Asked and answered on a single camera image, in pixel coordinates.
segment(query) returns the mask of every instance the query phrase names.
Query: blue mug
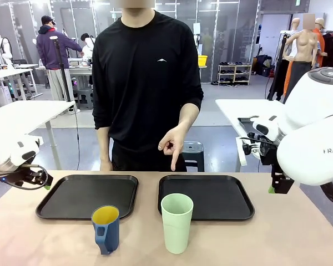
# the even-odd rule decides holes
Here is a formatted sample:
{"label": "blue mug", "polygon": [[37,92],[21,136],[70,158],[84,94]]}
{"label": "blue mug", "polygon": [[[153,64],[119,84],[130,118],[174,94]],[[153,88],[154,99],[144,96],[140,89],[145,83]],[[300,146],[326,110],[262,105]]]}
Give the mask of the blue mug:
{"label": "blue mug", "polygon": [[114,206],[103,206],[96,209],[91,217],[95,229],[95,242],[101,255],[115,251],[120,241],[119,211]]}

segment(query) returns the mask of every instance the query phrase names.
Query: light green cup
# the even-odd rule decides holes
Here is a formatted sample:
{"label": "light green cup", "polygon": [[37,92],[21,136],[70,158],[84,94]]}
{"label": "light green cup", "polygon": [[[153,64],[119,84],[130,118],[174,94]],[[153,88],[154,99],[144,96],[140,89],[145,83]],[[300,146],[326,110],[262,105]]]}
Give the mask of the light green cup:
{"label": "light green cup", "polygon": [[162,199],[161,206],[165,247],[180,254],[188,247],[194,202],[184,194],[169,194]]}

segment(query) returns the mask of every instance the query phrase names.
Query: black cap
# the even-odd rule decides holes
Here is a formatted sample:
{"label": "black cap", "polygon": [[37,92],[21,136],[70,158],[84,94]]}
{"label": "black cap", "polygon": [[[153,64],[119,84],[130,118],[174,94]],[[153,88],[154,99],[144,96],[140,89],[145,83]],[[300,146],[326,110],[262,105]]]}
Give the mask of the black cap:
{"label": "black cap", "polygon": [[54,22],[54,19],[51,18],[50,16],[43,16],[41,18],[41,21],[42,21],[42,25],[45,25],[45,24],[48,24],[49,22],[52,21],[53,25],[55,25],[56,23]]}

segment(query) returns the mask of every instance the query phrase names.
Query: shoe rack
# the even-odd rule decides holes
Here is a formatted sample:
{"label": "shoe rack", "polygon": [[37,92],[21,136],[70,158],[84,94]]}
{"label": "shoe rack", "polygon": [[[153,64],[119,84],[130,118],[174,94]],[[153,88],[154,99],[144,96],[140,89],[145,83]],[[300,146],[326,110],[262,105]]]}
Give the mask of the shoe rack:
{"label": "shoe rack", "polygon": [[[226,83],[247,83],[249,85],[251,67],[251,65],[219,65],[217,73],[218,85]],[[229,73],[221,73],[222,70],[229,71]],[[246,79],[237,80],[237,78],[240,76],[246,76]]]}

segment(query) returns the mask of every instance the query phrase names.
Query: cup rim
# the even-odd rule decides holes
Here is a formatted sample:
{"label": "cup rim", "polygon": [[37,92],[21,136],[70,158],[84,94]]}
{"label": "cup rim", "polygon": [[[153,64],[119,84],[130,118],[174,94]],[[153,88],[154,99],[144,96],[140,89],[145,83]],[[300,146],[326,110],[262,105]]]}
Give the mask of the cup rim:
{"label": "cup rim", "polygon": [[[117,214],[118,214],[118,215],[117,215],[117,218],[116,218],[115,220],[113,220],[112,222],[110,222],[110,223],[104,223],[104,224],[94,223],[94,221],[93,221],[94,213],[95,213],[98,209],[101,209],[101,208],[103,208],[103,207],[113,207],[113,208],[115,208],[115,209],[117,210]],[[104,206],[100,206],[100,207],[98,207],[95,211],[93,211],[93,214],[91,215],[91,221],[92,221],[94,224],[96,224],[96,225],[99,225],[99,226],[105,226],[105,225],[112,224],[112,223],[116,222],[116,220],[117,220],[119,217],[120,217],[120,210],[119,210],[116,206],[113,206],[113,205],[104,205]]]}
{"label": "cup rim", "polygon": [[[171,195],[183,195],[184,197],[188,198],[190,201],[191,201],[191,207],[190,207],[190,210],[188,210],[187,212],[184,212],[184,213],[171,213],[171,212],[168,212],[164,207],[163,207],[163,201],[165,200],[165,198],[171,196]],[[167,214],[171,214],[173,216],[182,216],[182,215],[186,215],[188,213],[190,213],[193,209],[194,209],[194,202],[193,200],[188,196],[188,195],[185,195],[185,194],[182,194],[182,193],[172,193],[172,194],[169,194],[169,195],[166,195],[162,201],[160,202],[160,207],[162,208],[162,210],[164,212],[166,212]]]}

